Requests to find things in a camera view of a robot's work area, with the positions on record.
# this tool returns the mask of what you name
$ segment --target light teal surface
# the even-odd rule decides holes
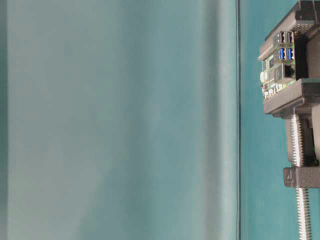
[[[236,239],[235,12],[223,0],[7,0],[1,236]]]
[[[295,0],[241,0],[241,239],[298,239],[296,191],[283,184],[290,166],[285,122],[263,113],[257,61],[265,36]],[[313,239],[320,238],[320,191],[310,190]]]

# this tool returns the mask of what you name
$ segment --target threaded rod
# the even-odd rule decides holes
[[[293,114],[290,120],[290,135],[292,143],[292,165],[303,167],[305,165],[303,136],[300,117]],[[299,240],[311,240],[311,218],[309,208],[309,194],[307,188],[296,189],[296,208],[299,225]]]

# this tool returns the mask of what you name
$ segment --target teal backdrop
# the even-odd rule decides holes
[[[247,14],[263,36],[276,21]],[[279,193],[288,229],[295,213],[280,179],[283,124],[262,116],[262,35],[248,31],[243,146],[262,143],[252,127],[268,123],[280,151],[243,152],[276,176],[272,189],[243,187],[258,236],[262,193]],[[236,39],[235,1],[0,0],[0,238],[236,239]]]
[[[240,0],[241,239],[298,239],[296,191],[283,184],[289,167],[285,122],[263,112],[257,60],[265,36],[295,0]],[[313,239],[320,238],[320,190],[311,189]]]

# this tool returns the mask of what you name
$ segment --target blue usb port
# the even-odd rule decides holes
[[[289,60],[294,59],[294,58],[293,58],[293,51],[292,51],[292,48],[288,48],[288,59],[289,59]]]
[[[280,48],[280,59],[284,60],[285,59],[285,49]]]

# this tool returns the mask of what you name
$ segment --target black usb port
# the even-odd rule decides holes
[[[288,32],[288,42],[290,44],[294,42],[294,33],[292,31]]]
[[[279,43],[283,44],[285,42],[286,42],[285,32],[281,31],[279,32]]]

